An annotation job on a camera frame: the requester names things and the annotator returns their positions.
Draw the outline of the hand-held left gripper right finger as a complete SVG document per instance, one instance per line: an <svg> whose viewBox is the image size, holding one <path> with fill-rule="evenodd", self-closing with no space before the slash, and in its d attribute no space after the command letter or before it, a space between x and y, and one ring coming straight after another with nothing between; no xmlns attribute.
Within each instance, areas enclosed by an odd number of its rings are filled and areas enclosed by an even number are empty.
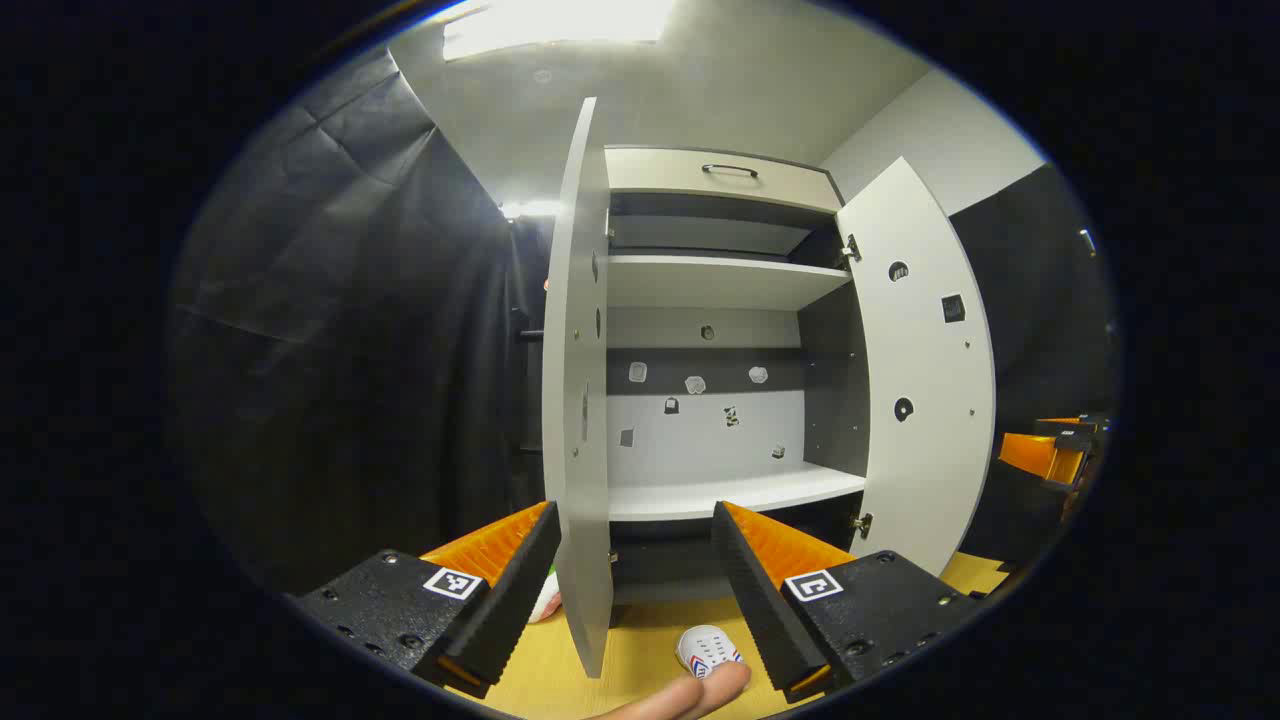
<svg viewBox="0 0 1280 720"><path fill-rule="evenodd" d="M982 607L901 553L855 557L727 501L713 509L710 542L790 702L874 685L963 634Z"/></svg>

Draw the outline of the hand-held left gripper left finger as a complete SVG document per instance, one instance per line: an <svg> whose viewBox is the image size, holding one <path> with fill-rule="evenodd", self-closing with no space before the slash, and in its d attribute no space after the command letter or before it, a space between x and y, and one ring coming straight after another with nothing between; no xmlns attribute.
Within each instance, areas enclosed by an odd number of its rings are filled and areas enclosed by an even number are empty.
<svg viewBox="0 0 1280 720"><path fill-rule="evenodd" d="M425 553L379 550L288 600L374 662L481 700L506 670L559 544L558 505L544 501Z"/></svg>

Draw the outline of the white cabinet door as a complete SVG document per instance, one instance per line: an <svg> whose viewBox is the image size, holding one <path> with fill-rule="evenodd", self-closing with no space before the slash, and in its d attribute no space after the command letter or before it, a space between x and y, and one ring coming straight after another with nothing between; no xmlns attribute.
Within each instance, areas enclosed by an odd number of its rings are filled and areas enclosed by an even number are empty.
<svg viewBox="0 0 1280 720"><path fill-rule="evenodd" d="M984 300L948 215L899 158L836 217L858 295L869 428L851 552L901 553L940 575L983 493L995 443Z"/></svg>
<svg viewBox="0 0 1280 720"><path fill-rule="evenodd" d="M602 676L613 607L607 427L611 182L594 123L579 111L559 188L541 342L541 448L559 514L556 570L582 673Z"/></svg>

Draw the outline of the white shoe cabinet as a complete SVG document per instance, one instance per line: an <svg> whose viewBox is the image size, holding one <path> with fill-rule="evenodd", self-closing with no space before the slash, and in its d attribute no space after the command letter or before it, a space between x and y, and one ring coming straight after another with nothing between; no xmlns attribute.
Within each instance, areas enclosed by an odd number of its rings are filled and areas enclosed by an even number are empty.
<svg viewBox="0 0 1280 720"><path fill-rule="evenodd" d="M867 364L836 213L611 190L614 606L730 592L721 500L844 546L867 468Z"/></svg>

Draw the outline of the cream cabinet drawer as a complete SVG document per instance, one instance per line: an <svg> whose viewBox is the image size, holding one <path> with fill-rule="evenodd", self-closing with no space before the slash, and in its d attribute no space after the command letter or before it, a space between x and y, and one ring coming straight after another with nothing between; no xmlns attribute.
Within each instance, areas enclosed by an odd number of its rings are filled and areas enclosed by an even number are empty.
<svg viewBox="0 0 1280 720"><path fill-rule="evenodd" d="M608 145L611 188L768 202L835 214L845 205L832 176L818 167L714 149Z"/></svg>

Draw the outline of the black backdrop stand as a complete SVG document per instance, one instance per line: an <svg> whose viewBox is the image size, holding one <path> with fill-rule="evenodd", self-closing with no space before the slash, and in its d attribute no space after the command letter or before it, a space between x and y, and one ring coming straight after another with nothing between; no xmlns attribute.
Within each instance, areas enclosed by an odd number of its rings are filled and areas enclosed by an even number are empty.
<svg viewBox="0 0 1280 720"><path fill-rule="evenodd" d="M521 307L508 320L509 443L516 457L540 457L543 329Z"/></svg>

